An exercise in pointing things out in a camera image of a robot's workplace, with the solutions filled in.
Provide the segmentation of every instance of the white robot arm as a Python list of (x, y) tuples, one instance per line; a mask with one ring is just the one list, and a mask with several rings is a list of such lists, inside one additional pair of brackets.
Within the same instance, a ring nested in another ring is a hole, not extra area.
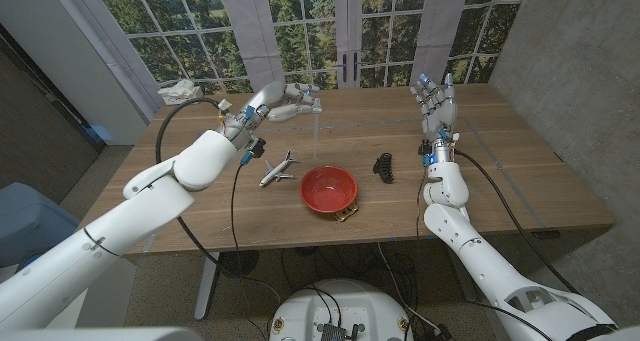
[(124, 202), (0, 284), (0, 331), (45, 327), (118, 257), (189, 208), (188, 190), (211, 185), (243, 148), (243, 164), (260, 157), (265, 142), (253, 131), (283, 100), (310, 98), (296, 88), (265, 86), (237, 115), (227, 115), (225, 128), (206, 131), (179, 155), (142, 171), (125, 186)]
[[(445, 78), (444, 92), (424, 75), (418, 85), (427, 97), (423, 101), (411, 89), (425, 117), (421, 154), (428, 178), (434, 181), (424, 188), (427, 228), (458, 255), (492, 306), (522, 318), (552, 340), (566, 340), (585, 330), (597, 334), (599, 328), (615, 329), (613, 320), (588, 299), (522, 276), (475, 230), (465, 208), (469, 190), (454, 162), (459, 135), (452, 134), (456, 106), (451, 74)], [(498, 317), (513, 340), (546, 339), (516, 318), (503, 313)]]

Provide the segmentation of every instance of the wire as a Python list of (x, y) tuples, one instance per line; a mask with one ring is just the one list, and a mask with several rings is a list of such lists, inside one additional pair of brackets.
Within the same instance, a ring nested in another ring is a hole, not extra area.
[[(194, 105), (200, 102), (205, 102), (205, 103), (209, 103), (211, 105), (213, 105), (215, 108), (218, 108), (218, 101), (215, 100), (211, 100), (209, 98), (206, 97), (200, 97), (200, 98), (193, 98), (190, 100), (187, 100), (183, 103), (181, 103), (180, 105), (176, 106), (173, 110), (171, 110), (171, 112), (169, 112), (169, 114), (167, 115), (167, 117), (162, 121), (162, 124), (160, 125), (160, 129), (158, 130), (158, 136), (156, 137), (156, 145), (155, 145), (155, 157), (156, 157), (156, 164), (159, 164), (160, 162), (162, 162), (162, 139), (164, 137), (164, 133), (167, 130), (167, 127), (169, 126), (169, 123), (171, 122), (171, 120), (175, 117), (175, 115), (180, 112), (182, 109), (184, 109), (187, 106), (190, 105)], [(227, 112), (226, 111), (220, 111), (220, 113), (222, 115), (225, 115)], [(238, 255), (238, 265), (239, 265), (239, 272), (240, 272), (240, 277), (241, 277), (241, 285), (242, 285), (242, 293), (244, 294), (245, 300), (248, 302), (248, 297), (244, 292), (244, 283), (243, 281), (249, 280), (251, 282), (256, 282), (259, 283), (261, 285), (267, 286), (269, 289), (271, 289), (271, 291), (273, 291), (277, 296), (278, 296), (278, 303), (280, 304), (281, 302), (281, 297), (280, 294), (278, 294), (278, 292), (276, 292), (276, 290), (269, 285), (268, 283), (264, 282), (264, 281), (260, 281), (257, 279), (253, 279), (253, 278), (247, 278), (242, 276), (242, 267), (240, 266), (240, 253), (239, 253), (239, 248), (238, 248), (238, 243), (237, 243), (237, 239), (236, 239), (236, 235), (235, 235), (235, 230), (233, 228), (233, 194), (235, 193), (235, 186), (236, 186), (236, 181), (238, 179), (238, 173), (240, 172), (240, 167), (238, 168), (238, 172), (236, 172), (236, 180), (234, 181), (233, 184), (233, 191), (232, 191), (232, 195), (231, 195), (231, 226), (232, 226), (232, 232), (233, 232), (233, 238), (236, 244), (236, 251), (237, 251), (237, 255)], [(220, 263), (218, 261), (218, 259), (216, 259), (215, 257), (213, 257), (202, 245), (202, 243), (200, 243), (200, 241), (196, 238), (196, 236), (193, 234), (193, 232), (191, 232), (191, 229), (189, 229), (189, 227), (187, 226), (187, 224), (184, 222), (184, 219), (181, 216), (176, 217), (176, 219), (178, 220), (178, 223), (180, 224), (180, 226), (182, 227), (182, 229), (185, 231), (185, 233), (187, 234), (187, 236), (189, 236), (189, 239), (191, 239), (191, 241), (194, 243), (194, 245), (196, 245), (196, 247), (198, 248), (198, 250), (200, 250), (200, 252), (202, 252), (205, 257), (207, 259), (209, 259), (211, 262), (213, 262), (217, 267), (220, 267), (221, 269), (225, 269), (224, 265), (222, 265), (222, 263)], [(249, 318), (247, 318), (247, 320), (258, 329), (258, 331), (260, 332), (260, 334), (262, 335), (262, 338), (264, 340), (266, 340), (267, 338), (265, 337), (264, 333), (262, 332), (262, 330), (260, 329), (260, 327), (258, 325), (256, 325), (253, 321), (251, 321)]]
[[(236, 237), (236, 229), (235, 229), (235, 224), (234, 224), (234, 220), (233, 220), (233, 200), (235, 198), (235, 194), (236, 194), (236, 184), (238, 183), (238, 175), (240, 174), (240, 169), (242, 168), (242, 166), (244, 166), (242, 163), (238, 166), (238, 170), (236, 170), (236, 176), (233, 179), (233, 188), (231, 189), (231, 234), (233, 235), (233, 244), (236, 246), (236, 256), (237, 256), (237, 261), (238, 261), (238, 275), (240, 276), (240, 289), (242, 290), (242, 296), (244, 297), (244, 301), (247, 303), (247, 312), (251, 309), (251, 303), (249, 302), (249, 298), (247, 297), (247, 293), (244, 291), (244, 274), (243, 274), (243, 270), (242, 270), (242, 262), (240, 260), (240, 247), (238, 246), (238, 238)], [(262, 329), (260, 329), (260, 327), (258, 325), (256, 325), (253, 321), (251, 321), (251, 319), (249, 318), (249, 315), (247, 315), (247, 321), (249, 321), (253, 326), (255, 326), (255, 328), (258, 329), (258, 331), (260, 331), (260, 334), (262, 335), (262, 339), (264, 339), (265, 341), (267, 341), (267, 338), (265, 337), (264, 333), (262, 332)]]
[(284, 250), (280, 252), (280, 266), (282, 266), (282, 273), (284, 274), (284, 278), (287, 281), (287, 285), (289, 286), (289, 291), (293, 294), (293, 286), (291, 286), (291, 280), (289, 279), (289, 275), (287, 275), (287, 270), (284, 268)]
[(534, 325), (532, 325), (532, 324), (531, 324), (530, 322), (528, 322), (527, 320), (525, 320), (525, 319), (523, 319), (523, 318), (521, 318), (521, 317), (519, 317), (519, 316), (517, 316), (517, 315), (514, 315), (514, 314), (512, 314), (511, 312), (509, 312), (509, 311), (507, 311), (507, 310), (505, 310), (505, 309), (501, 309), (500, 307), (495, 307), (495, 306), (491, 306), (491, 305), (485, 305), (485, 304), (483, 304), (483, 303), (475, 302), (475, 301), (470, 301), (470, 300), (465, 300), (465, 302), (470, 303), (470, 304), (472, 304), (472, 305), (476, 305), (476, 306), (480, 306), (480, 307), (488, 308), (488, 309), (491, 309), (491, 310), (494, 310), (494, 311), (502, 312), (502, 313), (503, 313), (503, 314), (505, 314), (505, 315), (509, 315), (509, 316), (513, 317), (514, 319), (516, 319), (516, 320), (518, 320), (518, 321), (522, 322), (523, 324), (525, 324), (525, 325), (529, 326), (533, 331), (535, 331), (535, 332), (539, 333), (539, 334), (540, 334), (540, 336), (544, 337), (545, 339), (547, 339), (547, 340), (549, 340), (549, 341), (552, 341), (551, 337), (547, 336), (547, 334), (546, 334), (546, 333), (544, 333), (544, 332), (542, 332), (542, 330), (540, 330), (539, 328), (535, 327)]
[(391, 275), (391, 279), (393, 280), (393, 284), (396, 287), (396, 291), (398, 292), (398, 297), (400, 298), (400, 301), (402, 301), (402, 303), (407, 308), (407, 310), (411, 311), (411, 313), (416, 315), (419, 319), (421, 319), (424, 322), (426, 322), (429, 325), (431, 325), (431, 327), (433, 327), (434, 330), (436, 331), (436, 335), (439, 335), (440, 332), (441, 332), (440, 328), (438, 326), (436, 326), (436, 324), (434, 324), (433, 322), (427, 320), (425, 317), (420, 315), (416, 310), (412, 309), (411, 306), (409, 306), (407, 304), (407, 302), (402, 298), (402, 294), (400, 293), (400, 288), (398, 288), (398, 282), (396, 282), (396, 277), (393, 274), (393, 271), (391, 271), (391, 267), (389, 267), (389, 263), (387, 262), (387, 258), (385, 257), (384, 252), (382, 251), (382, 245), (381, 245), (380, 242), (378, 242), (378, 250), (380, 251), (380, 256), (382, 256), (382, 260), (384, 260), (384, 265), (387, 267), (387, 270), (389, 271), (389, 274)]
[(312, 282), (311, 285), (313, 286), (313, 289), (316, 290), (316, 293), (318, 294), (318, 296), (320, 296), (320, 299), (322, 300), (322, 302), (324, 302), (324, 305), (327, 306), (327, 311), (329, 312), (329, 325), (333, 325), (333, 318), (331, 317), (331, 309), (329, 308), (329, 304), (327, 303), (327, 301), (324, 300), (324, 297), (322, 297), (322, 295), (320, 294), (320, 291), (318, 291), (316, 284)]
[[(446, 293), (444, 293), (444, 292), (442, 292), (442, 291), (438, 290), (437, 288), (433, 287), (431, 284), (429, 284), (429, 287), (430, 287), (432, 290), (434, 290), (435, 292), (439, 293), (440, 295), (442, 295), (442, 296), (444, 296), (444, 297), (446, 297), (446, 298), (449, 298), (449, 299), (454, 300), (454, 301), (456, 301), (456, 300), (457, 300), (455, 297), (453, 297), (453, 296), (451, 296), (451, 295), (448, 295), (448, 294), (446, 294)], [(551, 338), (550, 338), (547, 334), (545, 334), (542, 330), (540, 330), (540, 329), (539, 329), (539, 328), (537, 328), (536, 326), (532, 325), (532, 324), (531, 324), (531, 323), (529, 323), (527, 320), (525, 320), (525, 319), (523, 319), (523, 318), (521, 318), (521, 317), (519, 317), (519, 316), (517, 316), (517, 315), (515, 315), (515, 314), (513, 314), (513, 313), (511, 313), (511, 312), (509, 312), (509, 311), (507, 311), (507, 310), (505, 310), (505, 309), (501, 309), (501, 308), (499, 308), (499, 307), (495, 307), (495, 306), (491, 306), (491, 305), (486, 305), (486, 304), (483, 304), (483, 303), (481, 303), (481, 302), (471, 301), (471, 300), (467, 300), (467, 299), (464, 299), (464, 300), (462, 300), (462, 301), (463, 301), (463, 302), (466, 302), (466, 303), (468, 303), (468, 304), (476, 305), (476, 306), (483, 307), (483, 308), (488, 308), (488, 309), (491, 309), (491, 310), (494, 310), (494, 311), (502, 312), (502, 313), (503, 313), (503, 314), (505, 314), (505, 315), (509, 315), (509, 316), (513, 317), (514, 319), (516, 319), (516, 320), (518, 320), (518, 321), (522, 322), (523, 324), (527, 325), (527, 326), (528, 326), (528, 327), (530, 327), (532, 330), (534, 330), (535, 332), (539, 333), (539, 334), (540, 334), (542, 337), (544, 337), (545, 339), (547, 339), (547, 340), (551, 340)]]
[(266, 288), (268, 288), (269, 290), (271, 290), (271, 292), (273, 292), (274, 295), (276, 295), (276, 298), (278, 299), (278, 306), (282, 305), (282, 297), (280, 296), (280, 293), (278, 291), (276, 291), (276, 289), (274, 289), (271, 285), (269, 285), (268, 283), (262, 281), (262, 280), (258, 280), (258, 279), (254, 279), (252, 277), (247, 277), (244, 276), (244, 279), (247, 281), (251, 281), (251, 282), (255, 282), (257, 284), (260, 284)]
[(520, 235), (522, 235), (522, 237), (527, 242), (527, 244), (529, 244), (529, 247), (531, 247), (533, 252), (535, 252), (535, 254), (538, 256), (540, 261), (542, 261), (542, 263), (549, 269), (549, 271), (551, 271), (558, 278), (558, 280), (560, 280), (560, 282), (562, 282), (567, 287), (567, 289), (569, 289), (569, 291), (571, 291), (571, 292), (573, 292), (573, 293), (575, 293), (577, 295), (581, 295), (580, 292), (578, 292), (578, 290), (575, 287), (573, 287), (573, 285), (571, 285), (569, 283), (569, 281), (567, 281), (564, 277), (562, 277), (560, 272), (558, 272), (558, 270), (556, 270), (551, 265), (551, 263), (549, 263), (549, 261), (547, 261), (547, 259), (544, 256), (542, 256), (542, 254), (540, 253), (538, 248), (531, 241), (531, 238), (529, 237), (529, 235), (524, 231), (524, 229), (520, 225), (520, 222), (518, 222), (518, 219), (513, 214), (513, 211), (511, 211), (511, 207), (509, 207), (509, 204), (507, 203), (507, 200), (504, 198), (504, 195), (502, 195), (502, 192), (500, 192), (500, 188), (498, 188), (498, 185), (496, 185), (496, 183), (493, 181), (491, 176), (489, 176), (487, 171), (485, 171), (484, 168), (476, 160), (473, 159), (473, 157), (467, 155), (466, 153), (464, 153), (464, 152), (462, 152), (460, 150), (455, 150), (455, 153), (457, 155), (460, 155), (460, 156), (466, 158), (467, 160), (469, 160), (472, 164), (474, 164), (478, 168), (478, 170), (480, 170), (480, 172), (482, 172), (484, 177), (489, 181), (491, 186), (493, 186), (493, 189), (498, 194), (498, 197), (500, 198), (500, 201), (502, 202), (502, 205), (507, 210), (507, 213), (509, 214), (509, 217), (511, 218), (511, 221), (513, 221), (514, 225), (516, 225), (516, 228), (518, 229), (518, 232), (520, 232)]
[(420, 187), (418, 187), (418, 196), (416, 197), (416, 203), (418, 204), (418, 215), (416, 216), (416, 240), (420, 240), (420, 231), (418, 230), (418, 225), (420, 224), (420, 196), (422, 195), (422, 185), (424, 185), (424, 180), (427, 178), (427, 168), (424, 168), (424, 172), (422, 173), (422, 181), (420, 181)]
[(336, 304), (336, 307), (338, 308), (338, 327), (342, 327), (342, 311), (340, 311), (340, 305), (338, 305), (338, 301), (336, 301), (336, 299), (331, 296), (330, 293), (320, 290), (317, 287), (304, 287), (303, 290), (316, 290), (316, 292), (322, 292), (323, 294), (329, 296), (329, 298), (331, 298), (333, 300), (333, 302)]
[[(180, 110), (184, 109), (185, 107), (189, 106), (189, 105), (193, 105), (196, 103), (200, 103), (200, 102), (205, 102), (205, 103), (210, 103), (211, 105), (213, 105), (215, 108), (218, 108), (218, 101), (215, 100), (211, 100), (205, 97), (200, 97), (200, 98), (194, 98), (194, 99), (190, 99), (187, 100), (183, 103), (181, 103), (180, 105), (176, 106), (176, 108), (174, 108), (173, 110), (171, 110), (171, 112), (169, 112), (169, 114), (167, 115), (167, 117), (162, 121), (162, 124), (160, 125), (160, 130), (158, 130), (158, 136), (156, 137), (156, 148), (155, 148), (155, 154), (156, 154), (156, 164), (159, 164), (160, 162), (162, 162), (162, 138), (164, 137), (164, 133), (167, 130), (167, 127), (169, 126), (169, 123), (171, 122), (171, 120), (173, 119), (173, 117), (180, 112)], [(215, 257), (213, 257), (205, 248), (204, 246), (202, 246), (202, 244), (200, 243), (200, 241), (198, 241), (198, 239), (196, 238), (196, 236), (193, 234), (193, 232), (191, 232), (191, 229), (189, 229), (189, 227), (187, 226), (187, 224), (184, 222), (184, 219), (181, 216), (176, 217), (176, 219), (178, 220), (178, 223), (180, 223), (180, 226), (182, 227), (182, 229), (184, 230), (184, 232), (187, 234), (187, 236), (189, 236), (189, 238), (191, 239), (191, 242), (193, 242), (196, 247), (198, 248), (198, 250), (200, 250), (200, 252), (202, 252), (211, 262), (213, 262), (216, 266), (224, 269), (225, 267), (222, 265), (222, 263), (220, 263)]]

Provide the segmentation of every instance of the toy airplane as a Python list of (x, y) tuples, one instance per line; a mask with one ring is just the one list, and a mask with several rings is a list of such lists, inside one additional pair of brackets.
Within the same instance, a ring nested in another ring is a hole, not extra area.
[(269, 181), (273, 180), (274, 178), (276, 179), (276, 181), (280, 181), (280, 179), (283, 178), (293, 178), (293, 175), (283, 174), (282, 170), (284, 170), (291, 162), (296, 161), (296, 159), (291, 158), (291, 151), (287, 151), (287, 156), (284, 158), (284, 161), (280, 162), (280, 164), (275, 168), (271, 166), (269, 161), (264, 160), (269, 171), (267, 171), (267, 176), (265, 176), (262, 181), (260, 181), (260, 187), (264, 187), (267, 183), (269, 183)]

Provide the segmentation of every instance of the gray wall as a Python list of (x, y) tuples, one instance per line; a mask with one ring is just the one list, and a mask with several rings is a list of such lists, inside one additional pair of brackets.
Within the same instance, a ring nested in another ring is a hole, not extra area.
[(0, 23), (82, 116), (111, 135), (107, 144), (142, 135), (142, 118), (58, 0), (0, 0)]
[(524, 0), (489, 82), (616, 215), (541, 245), (623, 326), (640, 322), (639, 35), (640, 0)]

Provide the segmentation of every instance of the black cable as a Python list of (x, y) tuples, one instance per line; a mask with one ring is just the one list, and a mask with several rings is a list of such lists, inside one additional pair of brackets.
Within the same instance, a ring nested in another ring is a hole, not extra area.
[(580, 292), (578, 292), (578, 290), (573, 287), (569, 281), (567, 281), (564, 277), (562, 277), (562, 275), (560, 274), (560, 272), (558, 272), (558, 270), (556, 270), (551, 263), (549, 263), (549, 261), (547, 261), (547, 259), (542, 256), (542, 254), (540, 253), (540, 251), (538, 251), (538, 248), (533, 244), (533, 242), (531, 241), (531, 238), (529, 237), (529, 235), (524, 231), (524, 229), (522, 228), (522, 226), (520, 225), (520, 223), (518, 222), (518, 219), (516, 218), (516, 216), (513, 214), (513, 211), (511, 211), (511, 207), (509, 207), (509, 204), (507, 203), (507, 200), (504, 198), (504, 196), (502, 195), (502, 192), (500, 192), (500, 188), (498, 188), (498, 185), (496, 185), (496, 183), (493, 181), (493, 179), (491, 178), (491, 176), (489, 176), (489, 174), (487, 173), (487, 171), (484, 170), (484, 168), (476, 161), (473, 159), (473, 157), (467, 155), (466, 153), (455, 149), (454, 150), (456, 155), (460, 155), (464, 158), (466, 158), (467, 160), (469, 160), (472, 164), (474, 164), (478, 170), (480, 170), (480, 172), (482, 172), (482, 174), (484, 175), (484, 177), (489, 181), (489, 183), (491, 184), (491, 186), (493, 186), (493, 189), (496, 191), (496, 193), (498, 194), (498, 197), (500, 198), (500, 201), (502, 202), (502, 205), (504, 206), (504, 208), (507, 210), (507, 213), (509, 214), (509, 217), (511, 217), (511, 221), (513, 221), (513, 223), (516, 225), (516, 228), (518, 229), (518, 232), (520, 232), (520, 234), (522, 235), (522, 237), (524, 238), (524, 240), (527, 242), (527, 244), (529, 244), (529, 247), (531, 247), (531, 249), (533, 250), (533, 252), (535, 252), (535, 254), (538, 256), (538, 258), (540, 259), (540, 261), (542, 261), (542, 263), (549, 269), (549, 271), (551, 271), (557, 278), (558, 280), (560, 280), (560, 282), (562, 282), (568, 289), (569, 291), (577, 294), (577, 295), (581, 295)]
[(342, 312), (340, 311), (340, 305), (338, 305), (338, 301), (336, 301), (336, 299), (333, 296), (331, 296), (330, 293), (326, 291), (322, 291), (317, 287), (305, 287), (303, 288), (303, 290), (316, 290), (318, 292), (322, 292), (323, 294), (329, 296), (329, 298), (333, 300), (333, 303), (335, 303), (336, 307), (338, 308), (338, 327), (342, 327)]
[[(442, 296), (444, 296), (444, 297), (446, 297), (446, 298), (449, 298), (449, 299), (454, 300), (454, 301), (456, 301), (456, 300), (457, 300), (455, 297), (453, 297), (453, 296), (451, 296), (451, 295), (448, 295), (448, 294), (446, 294), (446, 293), (444, 293), (444, 292), (442, 292), (442, 291), (438, 290), (437, 288), (433, 287), (431, 284), (429, 284), (429, 287), (431, 287), (431, 289), (432, 289), (432, 290), (434, 290), (435, 292), (439, 293), (440, 295), (442, 295)], [(483, 304), (483, 303), (481, 303), (481, 302), (471, 301), (471, 300), (467, 300), (467, 299), (462, 300), (462, 301), (463, 301), (463, 302), (466, 302), (466, 303), (468, 303), (468, 304), (472, 304), (472, 305), (476, 305), (476, 306), (479, 306), (479, 307), (484, 307), (484, 308), (488, 308), (488, 309), (491, 309), (491, 310), (494, 310), (494, 311), (502, 312), (502, 313), (503, 313), (503, 314), (505, 314), (505, 315), (511, 316), (511, 317), (513, 317), (514, 319), (516, 319), (516, 320), (518, 320), (518, 321), (522, 322), (523, 324), (525, 324), (525, 325), (529, 326), (532, 330), (534, 330), (535, 332), (539, 333), (539, 334), (540, 334), (542, 337), (544, 337), (545, 339), (547, 339), (547, 340), (551, 341), (551, 337), (547, 336), (547, 334), (545, 334), (542, 330), (540, 330), (539, 328), (535, 327), (534, 325), (532, 325), (531, 323), (529, 323), (527, 320), (525, 320), (525, 319), (523, 319), (523, 318), (521, 318), (521, 317), (519, 317), (519, 316), (517, 316), (517, 315), (514, 315), (514, 314), (512, 314), (511, 312), (509, 312), (509, 311), (507, 311), (507, 310), (505, 310), (505, 309), (501, 309), (501, 308), (499, 308), (499, 307), (495, 307), (495, 306), (491, 306), (491, 305), (486, 305), (486, 304)]]
[[(161, 153), (162, 153), (162, 138), (164, 137), (164, 133), (167, 130), (167, 127), (169, 126), (169, 123), (171, 122), (173, 117), (178, 112), (180, 112), (180, 110), (184, 109), (185, 107), (187, 107), (189, 105), (196, 104), (196, 103), (200, 103), (200, 102), (210, 103), (215, 108), (218, 108), (218, 101), (215, 101), (215, 100), (211, 100), (211, 99), (208, 99), (208, 98), (205, 98), (205, 97), (190, 99), (190, 100), (187, 100), (187, 101), (181, 103), (180, 105), (176, 106), (173, 110), (171, 110), (171, 112), (169, 112), (167, 117), (162, 121), (162, 124), (160, 125), (160, 130), (158, 130), (158, 136), (156, 137), (156, 148), (155, 148), (156, 164), (159, 164), (160, 162), (162, 162), (162, 155), (161, 155)], [(187, 226), (187, 224), (184, 222), (184, 219), (181, 216), (176, 217), (176, 219), (178, 220), (178, 223), (180, 223), (180, 226), (182, 227), (184, 232), (191, 239), (191, 242), (193, 242), (196, 245), (196, 247), (200, 250), (200, 252), (202, 252), (216, 266), (218, 266), (220, 268), (225, 268), (222, 265), (222, 263), (220, 263), (218, 261), (218, 259), (216, 259), (215, 257), (211, 256), (211, 254), (204, 248), (204, 246), (202, 246), (202, 244), (200, 243), (200, 241), (198, 241), (198, 239), (193, 234), (193, 232), (191, 232), (191, 229), (189, 228), (189, 226)]]
[[(187, 100), (183, 103), (181, 103), (180, 105), (176, 106), (173, 110), (171, 110), (171, 112), (169, 112), (169, 114), (167, 115), (167, 117), (162, 121), (162, 124), (160, 125), (160, 129), (158, 130), (158, 136), (156, 138), (156, 146), (155, 146), (155, 156), (156, 156), (156, 164), (162, 162), (162, 154), (161, 154), (161, 150), (162, 150), (162, 139), (164, 137), (164, 133), (167, 129), (167, 127), (169, 126), (169, 123), (171, 122), (171, 120), (173, 119), (173, 117), (180, 112), (182, 109), (184, 109), (185, 107), (189, 106), (189, 105), (193, 105), (196, 103), (200, 103), (200, 102), (205, 102), (205, 103), (209, 103), (211, 105), (213, 105), (215, 108), (218, 108), (218, 101), (215, 100), (211, 100), (209, 98), (205, 98), (205, 97), (201, 97), (201, 98), (194, 98), (194, 99), (190, 99)], [(233, 233), (233, 239), (236, 245), (236, 252), (238, 255), (238, 270), (240, 272), (240, 277), (241, 277), (241, 282), (244, 281), (244, 277), (242, 275), (242, 267), (240, 265), (240, 252), (239, 252), (239, 248), (238, 248), (238, 242), (236, 239), (236, 235), (235, 235), (235, 230), (234, 230), (234, 225), (233, 225), (233, 195), (235, 193), (235, 186), (236, 186), (236, 181), (238, 179), (238, 173), (240, 172), (240, 167), (238, 167), (238, 171), (236, 172), (236, 180), (234, 181), (233, 184), (233, 191), (231, 194), (231, 230)], [(178, 220), (178, 223), (180, 223), (180, 226), (182, 227), (182, 229), (185, 231), (185, 233), (187, 234), (187, 236), (189, 236), (189, 238), (191, 239), (191, 241), (196, 245), (196, 247), (198, 248), (198, 250), (200, 250), (200, 252), (202, 252), (205, 257), (207, 257), (211, 262), (213, 262), (216, 266), (220, 267), (221, 269), (225, 269), (225, 267), (222, 265), (222, 263), (220, 263), (215, 257), (213, 257), (205, 248), (204, 246), (202, 246), (202, 243), (200, 243), (200, 241), (195, 237), (195, 235), (193, 234), (193, 232), (191, 232), (191, 229), (189, 229), (189, 227), (187, 226), (187, 224), (184, 222), (184, 219), (181, 216), (176, 217), (176, 219)], [(271, 287), (268, 283), (261, 281), (261, 283), (264, 283), (265, 285), (268, 285), (269, 288), (271, 288), (272, 290), (273, 287)], [(244, 284), (242, 284), (242, 292), (244, 294)], [(262, 335), (262, 338), (264, 340), (266, 340), (267, 338), (265, 337), (264, 333), (262, 332), (262, 330), (260, 329), (260, 327), (258, 325), (256, 325), (253, 321), (251, 321), (249, 318), (247, 318), (247, 320), (255, 327), (258, 329), (258, 331), (260, 332), (260, 334)]]
[(291, 280), (289, 279), (289, 275), (287, 274), (287, 270), (284, 268), (284, 250), (280, 252), (280, 266), (282, 266), (282, 273), (284, 274), (284, 279), (287, 281), (287, 285), (289, 286), (289, 291), (293, 294), (293, 286), (291, 286)]
[(416, 216), (416, 240), (420, 240), (420, 231), (418, 230), (418, 225), (420, 224), (420, 196), (422, 196), (422, 185), (424, 185), (424, 180), (427, 178), (427, 168), (424, 168), (424, 172), (422, 173), (422, 181), (420, 181), (420, 187), (418, 187), (418, 196), (416, 197), (416, 203), (418, 204), (418, 216)]
[[(240, 164), (238, 166), (238, 170), (236, 170), (236, 176), (233, 179), (233, 188), (231, 189), (231, 234), (233, 235), (233, 243), (236, 247), (236, 257), (237, 257), (237, 261), (238, 261), (238, 275), (240, 275), (240, 289), (242, 290), (242, 295), (244, 296), (244, 300), (247, 303), (247, 310), (251, 309), (251, 303), (249, 302), (249, 298), (247, 297), (247, 293), (244, 291), (244, 273), (242, 270), (242, 262), (240, 260), (240, 247), (238, 246), (238, 238), (236, 237), (236, 229), (235, 229), (235, 223), (233, 222), (233, 200), (235, 198), (235, 194), (236, 194), (236, 184), (238, 183), (238, 175), (240, 174), (240, 169), (242, 168), (242, 166), (244, 166), (243, 164)], [(258, 329), (258, 331), (260, 331), (260, 334), (262, 335), (262, 338), (267, 341), (267, 338), (265, 337), (264, 333), (262, 332), (262, 329), (260, 329), (260, 327), (258, 325), (256, 325), (253, 321), (251, 321), (251, 319), (249, 318), (249, 316), (247, 315), (247, 321), (249, 321), (253, 326), (255, 326), (255, 328)]]
[(273, 321), (273, 316), (269, 317), (267, 320), (267, 334), (271, 332), (271, 321)]
[(333, 325), (333, 317), (331, 317), (331, 309), (329, 308), (329, 304), (327, 303), (327, 301), (324, 300), (324, 297), (322, 297), (322, 295), (320, 294), (320, 291), (318, 291), (316, 284), (312, 282), (311, 286), (313, 286), (313, 289), (316, 290), (316, 293), (318, 294), (318, 296), (320, 296), (320, 299), (322, 300), (322, 302), (324, 302), (324, 305), (327, 307), (327, 311), (329, 312), (329, 325)]
[(525, 325), (529, 326), (533, 331), (535, 331), (535, 332), (539, 333), (539, 334), (540, 334), (542, 337), (544, 337), (545, 339), (547, 339), (547, 340), (549, 340), (549, 341), (552, 341), (551, 337), (547, 336), (547, 334), (546, 334), (546, 333), (544, 333), (542, 330), (540, 330), (539, 328), (537, 328), (537, 327), (533, 326), (533, 325), (532, 325), (531, 323), (529, 323), (527, 320), (525, 320), (525, 319), (523, 319), (523, 318), (521, 318), (521, 317), (519, 317), (519, 316), (517, 316), (517, 315), (514, 315), (514, 314), (512, 314), (511, 312), (509, 312), (509, 311), (507, 311), (507, 310), (501, 309), (500, 307), (495, 307), (495, 306), (491, 306), (491, 305), (485, 305), (485, 304), (483, 304), (483, 303), (475, 302), (475, 301), (470, 301), (470, 300), (465, 300), (464, 302), (470, 303), (470, 304), (472, 304), (472, 305), (476, 305), (476, 306), (480, 306), (480, 307), (488, 308), (488, 309), (491, 309), (491, 310), (494, 310), (494, 311), (502, 312), (502, 313), (503, 313), (503, 314), (505, 314), (505, 315), (509, 315), (509, 316), (513, 317), (514, 319), (516, 319), (516, 320), (518, 320), (518, 321), (522, 322), (523, 324), (525, 324)]

